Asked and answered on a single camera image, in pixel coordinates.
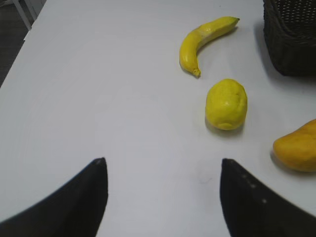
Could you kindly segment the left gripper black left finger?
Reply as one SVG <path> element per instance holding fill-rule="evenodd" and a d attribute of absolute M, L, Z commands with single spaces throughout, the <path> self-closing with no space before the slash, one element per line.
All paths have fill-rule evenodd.
<path fill-rule="evenodd" d="M 105 158 L 94 159 L 54 193 L 4 220 L 2 237 L 94 237 L 108 200 Z"/>

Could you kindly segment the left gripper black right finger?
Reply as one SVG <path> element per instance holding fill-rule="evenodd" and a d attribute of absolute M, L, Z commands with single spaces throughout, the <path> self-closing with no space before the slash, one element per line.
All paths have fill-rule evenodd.
<path fill-rule="evenodd" d="M 314 237 L 316 218 L 260 182 L 233 159 L 221 164 L 220 202 L 233 237 Z"/>

